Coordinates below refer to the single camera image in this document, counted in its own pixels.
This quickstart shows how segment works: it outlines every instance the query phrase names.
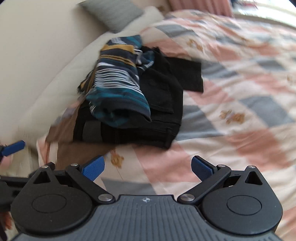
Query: clothes pile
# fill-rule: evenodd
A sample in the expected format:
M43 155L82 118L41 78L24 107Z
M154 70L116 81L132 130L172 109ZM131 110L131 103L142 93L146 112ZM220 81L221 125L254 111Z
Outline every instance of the clothes pile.
M71 142L168 149L181 126L183 90L203 92L201 63L165 57L142 46L140 35L113 38L79 85L78 107L51 126L46 141L59 150Z

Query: metal pin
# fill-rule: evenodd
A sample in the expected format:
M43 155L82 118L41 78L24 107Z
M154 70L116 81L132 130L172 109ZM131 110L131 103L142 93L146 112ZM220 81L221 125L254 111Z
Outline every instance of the metal pin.
M191 202L191 201L193 201L195 199L195 196L193 196L190 193L185 193L185 194L182 194L180 196L180 198L181 198L182 201Z
M101 194L98 199L102 202L109 202L113 199L113 196L108 193Z

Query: checkered bedspread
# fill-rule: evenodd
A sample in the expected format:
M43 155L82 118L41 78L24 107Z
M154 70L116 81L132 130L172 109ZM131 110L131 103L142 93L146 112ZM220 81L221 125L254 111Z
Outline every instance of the checkered bedspread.
M295 240L296 32L182 10L141 36L167 56L201 61L205 91L184 92L182 126L169 150L119 146L121 168L108 154L95 182L116 196L177 197L200 182L194 155L233 170L256 165L283 205L277 234Z

